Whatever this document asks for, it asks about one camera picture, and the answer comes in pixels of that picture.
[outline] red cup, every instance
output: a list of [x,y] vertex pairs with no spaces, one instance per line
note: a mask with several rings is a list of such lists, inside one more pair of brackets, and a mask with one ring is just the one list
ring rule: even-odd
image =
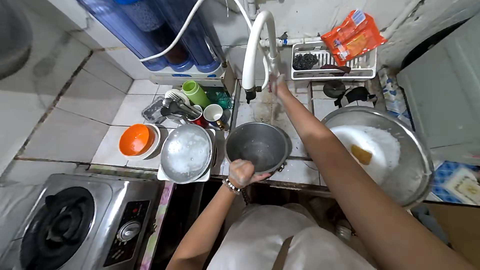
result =
[[202,113],[200,114],[199,117],[197,117],[197,118],[195,118],[195,119],[193,119],[193,120],[190,120],[190,119],[189,119],[189,121],[192,122],[192,123],[195,124],[195,125],[201,126],[202,128],[207,128],[207,127],[208,127],[208,121],[205,120],[204,112],[203,112],[203,110],[202,110],[202,107],[200,107],[200,105],[194,105],[194,107],[195,107],[197,110],[201,111]]

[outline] stove burner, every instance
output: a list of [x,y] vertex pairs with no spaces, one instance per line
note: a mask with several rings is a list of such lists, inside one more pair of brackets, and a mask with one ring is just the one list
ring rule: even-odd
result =
[[30,222],[22,239],[20,260],[26,270],[55,270],[81,246],[93,221],[90,192],[70,187],[45,197],[45,205]]

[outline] countertop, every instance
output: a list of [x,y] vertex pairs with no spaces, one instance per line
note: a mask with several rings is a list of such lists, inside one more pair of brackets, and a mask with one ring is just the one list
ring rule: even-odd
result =
[[[292,152],[286,160],[284,170],[275,173],[266,182],[277,187],[325,191],[326,187],[315,164],[309,158],[303,143],[281,104],[277,103],[275,97],[271,93],[268,93],[268,91],[257,93],[257,98],[252,100],[250,104],[247,104],[245,93],[240,83],[241,81],[237,80],[235,92],[232,97],[234,107],[227,112],[231,114],[228,121],[229,130],[247,122],[263,122],[283,129],[292,142]],[[334,99],[325,96],[325,94],[323,94],[323,88],[319,87],[318,84],[312,88],[309,81],[288,81],[288,86],[293,95],[320,120],[337,109],[337,107],[334,106]],[[159,155],[148,160],[126,160],[118,151],[118,141],[121,134],[130,125],[146,123],[141,116],[141,111],[156,97],[164,95],[166,91],[172,88],[174,87],[158,86],[149,81],[142,84],[133,84],[117,112],[113,125],[109,128],[91,163],[157,171],[160,166]],[[359,104],[357,102],[349,104],[349,106],[356,105]],[[365,102],[361,105],[373,107],[371,102]],[[168,134],[177,128],[178,124],[167,119],[157,126],[160,129],[160,145],[162,145]],[[226,178],[228,176],[229,162],[224,154],[224,144],[228,134],[229,131],[216,131],[215,144],[217,147],[217,158],[212,168],[212,177]]]

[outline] stainless steel stove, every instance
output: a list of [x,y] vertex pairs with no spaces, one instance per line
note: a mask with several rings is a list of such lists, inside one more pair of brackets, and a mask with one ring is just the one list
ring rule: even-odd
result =
[[160,184],[97,174],[51,175],[25,221],[21,242],[12,248],[13,268],[133,269]]

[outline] black valve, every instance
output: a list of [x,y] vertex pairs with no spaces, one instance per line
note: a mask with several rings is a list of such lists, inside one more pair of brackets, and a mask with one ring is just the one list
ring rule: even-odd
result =
[[250,104],[250,100],[255,99],[257,97],[257,92],[255,91],[245,91],[245,99],[247,99],[247,104]]

